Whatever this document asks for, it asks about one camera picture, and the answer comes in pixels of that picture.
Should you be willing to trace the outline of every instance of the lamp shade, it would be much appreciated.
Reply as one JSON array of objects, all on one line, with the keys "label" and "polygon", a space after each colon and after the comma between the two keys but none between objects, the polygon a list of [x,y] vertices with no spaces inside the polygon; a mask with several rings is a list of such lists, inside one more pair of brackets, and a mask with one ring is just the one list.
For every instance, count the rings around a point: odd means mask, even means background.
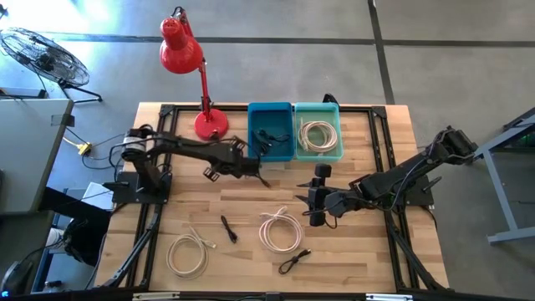
[{"label": "lamp shade", "polygon": [[188,35],[181,22],[175,18],[165,19],[160,26],[164,41],[160,46],[160,61],[167,70],[187,74],[199,69],[202,64],[202,48]]}]

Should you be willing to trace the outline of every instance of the blue plastic bin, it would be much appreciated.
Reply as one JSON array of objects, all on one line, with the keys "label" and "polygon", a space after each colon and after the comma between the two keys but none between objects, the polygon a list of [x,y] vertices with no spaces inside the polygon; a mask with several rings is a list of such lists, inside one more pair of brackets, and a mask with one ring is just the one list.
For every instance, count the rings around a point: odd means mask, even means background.
[{"label": "blue plastic bin", "polygon": [[[298,132],[301,124],[309,121],[326,121],[336,129],[338,144],[336,147],[321,156],[313,151],[306,151],[298,141]],[[316,145],[324,142],[324,136],[319,130],[310,130],[308,138]],[[342,131],[340,130],[339,107],[334,103],[297,103],[295,104],[295,145],[297,158],[300,161],[332,162],[344,156],[342,144]]]},{"label": "blue plastic bin", "polygon": [[[247,136],[249,145],[260,153],[260,146],[253,139],[253,131],[263,129],[269,135],[290,135],[285,142],[273,142],[269,152],[261,157],[261,161],[290,161],[295,152],[295,138],[293,136],[292,105],[287,102],[251,103],[247,107]],[[257,153],[248,148],[248,156],[256,157]]]}]

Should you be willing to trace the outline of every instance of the gray floor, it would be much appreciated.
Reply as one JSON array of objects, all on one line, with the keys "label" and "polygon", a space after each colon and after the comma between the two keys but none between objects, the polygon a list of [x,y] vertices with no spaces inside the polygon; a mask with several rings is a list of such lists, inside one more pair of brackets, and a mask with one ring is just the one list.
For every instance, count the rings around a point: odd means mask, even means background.
[{"label": "gray floor", "polygon": [[[0,20],[0,27],[158,36],[161,20],[175,3],[58,0],[51,7],[19,0],[13,2],[11,15]],[[376,0],[376,4],[387,39],[535,39],[535,2],[530,0]],[[187,9],[194,33],[202,37],[374,37],[365,0],[184,0],[180,5]],[[85,88],[104,97],[103,104],[74,109],[75,131],[86,140],[98,142],[128,129],[141,101],[200,99],[198,74],[166,72],[158,59],[158,43],[58,43],[88,67],[91,80]],[[373,45],[204,43],[202,47],[216,102],[320,101],[329,92],[347,104],[385,103]],[[392,46],[386,47],[385,55],[395,103],[409,105],[419,145],[429,143],[447,125],[463,129],[481,144],[535,104],[534,48]],[[2,84],[39,87],[36,76],[10,58],[0,57],[0,66]],[[61,96],[53,83],[47,82],[47,87],[53,96]],[[111,144],[102,145],[94,155],[107,156]],[[526,162],[532,161],[518,156],[497,160],[512,200],[532,198],[526,191],[527,176],[533,171]],[[504,231],[507,225],[484,163],[443,166],[432,175],[443,176],[433,192],[451,287],[533,298],[535,239],[487,244],[487,235]],[[84,187],[89,181],[111,178],[110,171],[84,169],[73,148],[62,145],[49,185]],[[533,226],[535,206],[514,206],[519,223]]]}]

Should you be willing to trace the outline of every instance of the white cable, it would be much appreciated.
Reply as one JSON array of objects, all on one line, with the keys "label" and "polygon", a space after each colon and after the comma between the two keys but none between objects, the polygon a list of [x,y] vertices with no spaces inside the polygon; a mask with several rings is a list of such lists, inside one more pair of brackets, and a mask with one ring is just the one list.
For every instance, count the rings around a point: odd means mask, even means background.
[{"label": "white cable", "polygon": [[[336,129],[329,122],[309,121],[303,123],[303,121],[301,121],[301,123],[302,124],[298,132],[298,141],[304,150],[315,151],[322,155],[324,152],[334,149],[338,144],[338,134]],[[308,138],[308,132],[315,127],[319,128],[321,133],[324,135],[324,143],[322,145],[315,145]]]},{"label": "white cable", "polygon": [[[190,227],[190,229],[191,234],[183,234],[177,237],[176,240],[169,247],[169,250],[167,251],[167,267],[176,276],[182,279],[194,279],[201,276],[206,270],[206,266],[208,265],[208,251],[206,250],[206,247],[216,247],[216,244],[214,242],[202,239],[199,234],[197,234],[195,229],[193,229],[192,227]],[[181,271],[176,268],[175,264],[173,263],[173,257],[175,255],[176,249],[180,245],[187,242],[193,242],[199,247],[199,250],[201,252],[201,260],[193,269],[189,271]]]},{"label": "white cable", "polygon": [[[260,226],[258,236],[260,236],[260,241],[263,243],[263,245],[266,246],[267,249],[275,253],[290,253],[294,251],[299,247],[299,244],[301,243],[301,240],[304,236],[303,228],[301,227],[301,224],[299,224],[299,221],[295,217],[292,217],[291,215],[287,214],[286,210],[287,208],[285,206],[280,208],[275,214],[260,214],[260,217],[266,217],[267,220]],[[296,239],[295,243],[291,247],[285,249],[277,247],[269,237],[269,230],[271,229],[271,226],[275,221],[287,222],[295,229]]]}]

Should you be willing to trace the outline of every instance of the wooden tabletop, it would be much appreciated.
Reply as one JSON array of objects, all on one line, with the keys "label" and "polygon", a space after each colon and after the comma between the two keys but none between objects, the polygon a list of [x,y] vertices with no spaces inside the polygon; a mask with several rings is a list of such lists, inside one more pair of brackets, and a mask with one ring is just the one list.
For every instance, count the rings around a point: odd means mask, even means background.
[{"label": "wooden tabletop", "polygon": [[[140,103],[134,127],[151,124],[156,127],[162,103]],[[416,154],[415,137],[405,105],[386,105],[396,162]],[[228,112],[230,130],[227,136],[237,135],[247,140],[247,112]],[[193,120],[196,112],[181,112],[177,135],[196,139]],[[367,116],[359,113],[340,114],[344,158],[333,163],[329,186],[347,187],[348,183],[375,172],[374,154]],[[383,133],[378,126],[380,144]],[[279,292],[375,292],[395,291],[385,220],[380,211],[348,212],[339,219],[337,229],[310,227],[308,217],[302,216],[307,206],[294,195],[307,195],[306,188],[297,184],[310,181],[314,163],[290,161],[262,164],[262,177],[272,185],[268,189],[256,178],[235,179],[221,176],[215,183],[202,172],[208,166],[184,156],[172,156],[173,182],[169,203],[164,206],[150,290],[181,291],[279,291]],[[127,165],[127,171],[133,167]],[[305,237],[300,248],[290,254],[269,252],[258,238],[262,224],[260,213],[275,213],[286,206],[304,227]],[[130,252],[135,235],[140,206],[129,204],[114,214],[102,252],[95,283],[102,284],[111,277]],[[233,244],[225,231],[220,215],[225,215],[233,231],[239,236]],[[419,207],[407,208],[413,249],[436,280],[447,286],[446,271],[433,220]],[[177,235],[189,233],[189,226],[201,237],[217,244],[209,249],[206,271],[194,280],[182,280],[166,266],[166,253]],[[273,241],[280,247],[293,243],[290,226],[277,222],[272,228]],[[280,263],[297,255],[304,248],[312,253],[303,258],[286,275],[278,274]],[[138,266],[140,281],[145,266],[145,252]],[[195,246],[180,247],[175,263],[181,270],[193,268],[199,253]],[[404,279],[408,283],[406,260],[400,256]]]}]

